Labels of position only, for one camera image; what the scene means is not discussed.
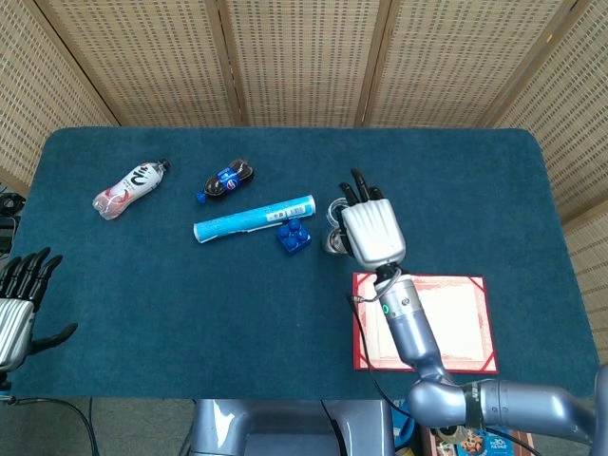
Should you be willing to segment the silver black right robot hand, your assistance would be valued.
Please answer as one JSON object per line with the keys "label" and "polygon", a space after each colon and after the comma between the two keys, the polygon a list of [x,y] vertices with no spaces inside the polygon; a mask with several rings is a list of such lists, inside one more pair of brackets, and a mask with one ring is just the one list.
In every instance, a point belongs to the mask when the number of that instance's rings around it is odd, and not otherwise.
{"label": "silver black right robot hand", "polygon": [[339,184],[347,202],[337,216],[343,245],[362,268],[376,274],[377,283],[399,276],[407,246],[390,200],[358,169],[351,175],[356,189]]}

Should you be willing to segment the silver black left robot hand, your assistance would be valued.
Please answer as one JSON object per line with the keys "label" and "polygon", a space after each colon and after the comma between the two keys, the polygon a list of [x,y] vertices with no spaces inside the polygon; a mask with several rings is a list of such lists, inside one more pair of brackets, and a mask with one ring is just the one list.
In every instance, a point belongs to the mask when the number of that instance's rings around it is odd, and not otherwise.
{"label": "silver black left robot hand", "polygon": [[26,256],[16,256],[1,267],[1,389],[10,388],[9,374],[26,358],[53,349],[77,331],[70,323],[60,332],[35,339],[33,328],[48,283],[61,264],[61,255],[52,256],[48,247]]}

